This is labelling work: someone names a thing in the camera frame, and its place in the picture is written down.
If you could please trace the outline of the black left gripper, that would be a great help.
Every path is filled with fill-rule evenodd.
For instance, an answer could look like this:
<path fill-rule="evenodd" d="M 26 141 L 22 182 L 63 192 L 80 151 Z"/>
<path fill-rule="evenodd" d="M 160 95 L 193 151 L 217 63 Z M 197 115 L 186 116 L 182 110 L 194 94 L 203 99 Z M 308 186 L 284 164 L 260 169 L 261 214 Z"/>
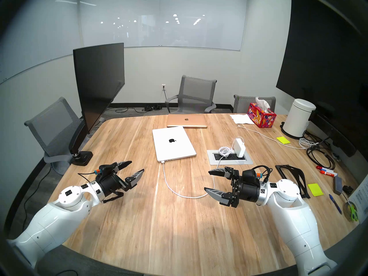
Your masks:
<path fill-rule="evenodd" d="M 102 172 L 96 175 L 96 182 L 100 186 L 105 197 L 108 197 L 110 194 L 115 194 L 117 197 L 123 197 L 124 193 L 117 191 L 122 188 L 122 181 L 118 176 L 117 172 L 126 168 L 132 163 L 132 161 L 123 161 L 123 162 L 114 162 L 111 164 L 113 170 L 106 176 L 103 176 Z M 140 180 L 144 173 L 145 169 L 141 169 L 140 171 L 134 173 L 130 177 L 125 178 L 126 188 L 132 189 L 137 185 L 137 182 Z"/>

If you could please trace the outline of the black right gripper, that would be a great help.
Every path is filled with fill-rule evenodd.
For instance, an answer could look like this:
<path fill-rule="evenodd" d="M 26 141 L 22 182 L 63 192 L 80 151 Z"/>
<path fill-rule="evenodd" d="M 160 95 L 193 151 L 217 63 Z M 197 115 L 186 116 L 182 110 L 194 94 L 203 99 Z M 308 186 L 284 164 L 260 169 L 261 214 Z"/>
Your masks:
<path fill-rule="evenodd" d="M 224 177 L 231 180 L 232 192 L 223 192 L 215 188 L 204 190 L 221 205 L 236 208 L 239 200 L 256 202 L 260 194 L 260 181 L 254 169 L 245 170 L 242 175 L 238 170 L 231 167 L 216 168 L 208 171 L 212 176 Z"/>

